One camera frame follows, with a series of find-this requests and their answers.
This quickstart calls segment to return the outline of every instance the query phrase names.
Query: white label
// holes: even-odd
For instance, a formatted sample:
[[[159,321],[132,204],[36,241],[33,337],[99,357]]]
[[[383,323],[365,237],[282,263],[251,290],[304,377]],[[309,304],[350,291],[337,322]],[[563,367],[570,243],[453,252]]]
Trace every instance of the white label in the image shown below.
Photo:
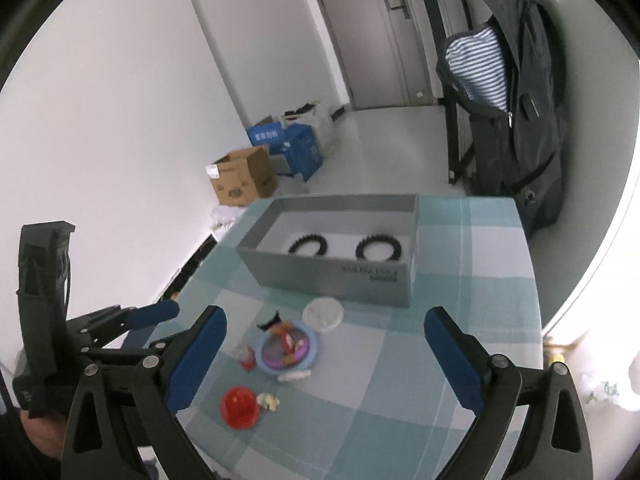
[[[210,166],[207,166],[207,174],[209,175],[209,178],[220,178],[220,172],[218,171],[218,165],[217,164],[211,164]]]

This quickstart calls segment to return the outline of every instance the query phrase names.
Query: open box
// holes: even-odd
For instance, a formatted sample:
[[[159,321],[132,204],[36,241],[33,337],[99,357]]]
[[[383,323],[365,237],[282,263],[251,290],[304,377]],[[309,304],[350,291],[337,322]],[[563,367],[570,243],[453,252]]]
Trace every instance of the open box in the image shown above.
[[[277,198],[236,251],[261,286],[362,303],[409,306],[417,216],[414,194]],[[326,253],[289,254],[289,248],[308,234],[326,239]],[[400,242],[402,253],[397,261],[356,258],[358,244],[377,234]]]

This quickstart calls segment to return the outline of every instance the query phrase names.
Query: white disc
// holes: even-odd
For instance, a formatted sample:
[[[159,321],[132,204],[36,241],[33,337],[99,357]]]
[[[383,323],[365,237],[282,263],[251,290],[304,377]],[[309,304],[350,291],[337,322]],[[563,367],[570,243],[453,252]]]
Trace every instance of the white disc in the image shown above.
[[[334,298],[316,298],[302,311],[302,322],[316,332],[329,332],[343,319],[344,308]]]

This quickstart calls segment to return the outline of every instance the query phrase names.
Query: red lid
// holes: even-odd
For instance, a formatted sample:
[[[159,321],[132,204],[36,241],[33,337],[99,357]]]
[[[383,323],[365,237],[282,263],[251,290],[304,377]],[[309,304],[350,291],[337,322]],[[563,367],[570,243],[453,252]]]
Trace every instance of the red lid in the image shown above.
[[[248,430],[258,421],[260,406],[249,388],[236,386],[222,397],[220,413],[235,430]]]

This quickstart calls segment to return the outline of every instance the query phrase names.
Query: screw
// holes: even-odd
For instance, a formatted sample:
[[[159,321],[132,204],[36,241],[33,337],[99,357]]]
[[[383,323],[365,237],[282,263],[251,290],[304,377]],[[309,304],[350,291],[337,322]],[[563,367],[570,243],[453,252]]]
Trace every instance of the screw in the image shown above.
[[[502,354],[491,356],[491,362],[498,368],[506,368],[509,366],[509,360]]]
[[[569,368],[567,368],[564,363],[554,363],[552,368],[558,375],[567,375],[567,372],[569,371]]]
[[[98,365],[95,363],[91,363],[87,368],[84,369],[84,374],[91,377],[98,373]]]
[[[142,365],[145,368],[155,368],[159,362],[160,358],[157,355],[148,355],[142,359]]]

